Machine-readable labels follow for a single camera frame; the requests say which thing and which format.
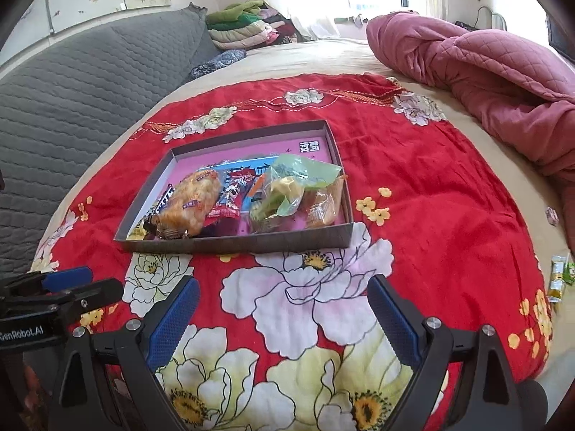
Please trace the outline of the pink quilted duvet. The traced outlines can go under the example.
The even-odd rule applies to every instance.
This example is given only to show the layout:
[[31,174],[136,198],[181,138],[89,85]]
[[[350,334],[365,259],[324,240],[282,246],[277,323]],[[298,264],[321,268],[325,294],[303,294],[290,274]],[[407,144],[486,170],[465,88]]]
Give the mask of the pink quilted duvet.
[[574,73],[564,62],[509,32],[411,12],[372,19],[367,42],[386,66],[450,91],[485,131],[533,162],[560,195],[574,239]]

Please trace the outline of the stack of folded clothes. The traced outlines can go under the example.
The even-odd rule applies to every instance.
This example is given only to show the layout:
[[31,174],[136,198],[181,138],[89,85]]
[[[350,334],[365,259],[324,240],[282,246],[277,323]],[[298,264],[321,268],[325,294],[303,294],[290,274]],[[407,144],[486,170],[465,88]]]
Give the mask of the stack of folded clothes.
[[206,16],[208,35],[221,51],[252,50],[307,41],[291,19],[262,0],[236,3]]

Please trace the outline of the grey box lid tray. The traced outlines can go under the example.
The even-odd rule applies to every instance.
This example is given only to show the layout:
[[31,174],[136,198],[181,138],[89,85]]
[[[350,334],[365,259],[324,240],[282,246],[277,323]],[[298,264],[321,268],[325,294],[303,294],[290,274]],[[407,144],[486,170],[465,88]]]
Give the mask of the grey box lid tray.
[[[331,131],[330,126],[324,120],[308,122],[318,121],[327,124],[327,127]],[[304,124],[304,122],[266,126],[266,128],[295,130],[296,126],[301,124]],[[329,227],[311,230],[252,233],[249,231],[248,223],[245,222],[245,220],[241,220],[237,226],[228,224],[222,229],[210,232],[208,236],[194,236],[192,238],[171,240],[158,238],[131,240],[129,239],[129,234],[137,225],[133,224],[134,220],[132,218],[128,219],[126,217],[126,213],[116,230],[114,241],[119,243],[122,248],[127,251],[141,253],[267,253],[323,248],[346,248],[351,243],[353,232],[353,212],[348,186],[344,186],[343,188],[343,198],[337,221]]]

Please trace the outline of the yellow green small packet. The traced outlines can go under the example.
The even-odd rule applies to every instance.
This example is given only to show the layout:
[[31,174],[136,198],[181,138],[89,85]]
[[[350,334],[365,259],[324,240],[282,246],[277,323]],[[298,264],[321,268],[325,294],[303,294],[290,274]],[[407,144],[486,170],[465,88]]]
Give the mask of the yellow green small packet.
[[550,303],[561,303],[567,285],[574,284],[574,261],[570,256],[553,255],[547,291]]

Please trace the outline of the red snack packet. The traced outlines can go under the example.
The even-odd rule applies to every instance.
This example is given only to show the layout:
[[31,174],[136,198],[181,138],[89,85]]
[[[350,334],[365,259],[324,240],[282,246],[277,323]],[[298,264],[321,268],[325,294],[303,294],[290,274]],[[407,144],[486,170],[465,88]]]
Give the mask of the red snack packet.
[[244,198],[256,181],[256,177],[256,171],[249,166],[225,170],[223,188],[208,213],[204,226],[208,227],[225,219],[239,220]]

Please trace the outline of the Snickers chocolate bar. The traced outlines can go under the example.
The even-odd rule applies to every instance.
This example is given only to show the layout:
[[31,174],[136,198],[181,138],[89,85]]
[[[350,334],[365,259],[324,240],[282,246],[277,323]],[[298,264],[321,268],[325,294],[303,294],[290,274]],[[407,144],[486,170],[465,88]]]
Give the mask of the Snickers chocolate bar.
[[167,184],[167,188],[157,197],[154,203],[151,205],[149,210],[144,215],[144,221],[150,220],[154,215],[158,215],[169,202],[171,196],[174,194],[174,185],[171,183]]

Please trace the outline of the orange-edged biscuit packet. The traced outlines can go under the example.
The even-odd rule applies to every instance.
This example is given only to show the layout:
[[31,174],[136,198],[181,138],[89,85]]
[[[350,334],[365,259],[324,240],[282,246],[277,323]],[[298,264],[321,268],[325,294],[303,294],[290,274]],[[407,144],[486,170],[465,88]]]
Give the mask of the orange-edged biscuit packet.
[[305,229],[332,225],[339,214],[347,175],[340,173],[332,182],[305,186],[294,176],[273,179],[264,186],[263,198],[249,209],[253,232],[270,232],[297,215],[304,217]]

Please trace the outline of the dark floral pillow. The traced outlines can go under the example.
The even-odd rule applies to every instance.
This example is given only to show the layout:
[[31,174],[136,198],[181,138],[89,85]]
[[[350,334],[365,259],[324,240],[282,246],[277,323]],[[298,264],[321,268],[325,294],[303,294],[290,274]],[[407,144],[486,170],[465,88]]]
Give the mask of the dark floral pillow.
[[189,72],[186,81],[194,81],[205,75],[211,74],[212,72],[225,68],[244,59],[246,56],[247,52],[245,50],[234,49],[222,52],[218,56],[215,56],[213,59],[193,67]]

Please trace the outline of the green pastry snack packet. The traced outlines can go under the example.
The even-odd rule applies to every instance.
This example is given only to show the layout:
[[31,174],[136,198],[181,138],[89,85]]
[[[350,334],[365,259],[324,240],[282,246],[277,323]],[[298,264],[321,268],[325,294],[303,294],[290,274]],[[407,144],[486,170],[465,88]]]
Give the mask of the green pastry snack packet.
[[263,175],[259,199],[249,209],[251,232],[288,232],[334,224],[346,175],[341,166],[282,154]]

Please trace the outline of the small pink wrapped candy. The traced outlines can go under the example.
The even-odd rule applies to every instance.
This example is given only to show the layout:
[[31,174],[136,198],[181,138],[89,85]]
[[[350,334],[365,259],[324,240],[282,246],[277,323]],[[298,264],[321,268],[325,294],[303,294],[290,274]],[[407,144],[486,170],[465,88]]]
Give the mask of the small pink wrapped candy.
[[545,214],[547,221],[551,226],[556,227],[560,223],[560,217],[557,215],[557,211],[553,207],[548,206],[545,210]]

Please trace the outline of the grey quilted sofa cover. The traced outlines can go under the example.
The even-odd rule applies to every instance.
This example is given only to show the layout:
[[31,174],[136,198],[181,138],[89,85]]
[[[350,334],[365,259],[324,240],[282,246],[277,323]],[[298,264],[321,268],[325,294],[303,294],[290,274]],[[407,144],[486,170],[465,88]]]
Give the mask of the grey quilted sofa cover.
[[25,273],[59,203],[88,167],[192,69],[218,53],[206,9],[104,23],[1,80],[1,276]]

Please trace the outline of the black television screen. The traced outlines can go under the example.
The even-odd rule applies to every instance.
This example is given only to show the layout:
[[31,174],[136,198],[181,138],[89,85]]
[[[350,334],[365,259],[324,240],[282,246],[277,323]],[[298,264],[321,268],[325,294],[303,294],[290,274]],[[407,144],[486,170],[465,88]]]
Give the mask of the black television screen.
[[569,60],[572,64],[575,63],[575,47],[574,43],[571,42],[567,36],[564,34],[563,30],[558,24],[553,20],[553,18],[547,16],[547,26],[548,26],[548,38],[549,45],[555,49],[561,56]]

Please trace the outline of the rice cracker snack bag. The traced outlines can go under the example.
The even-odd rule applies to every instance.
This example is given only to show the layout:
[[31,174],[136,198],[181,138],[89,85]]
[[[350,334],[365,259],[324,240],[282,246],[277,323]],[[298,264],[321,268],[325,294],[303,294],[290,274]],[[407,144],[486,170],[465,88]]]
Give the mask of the rice cracker snack bag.
[[218,173],[212,168],[186,176],[174,188],[162,210],[149,219],[155,236],[163,239],[197,236],[220,190]]

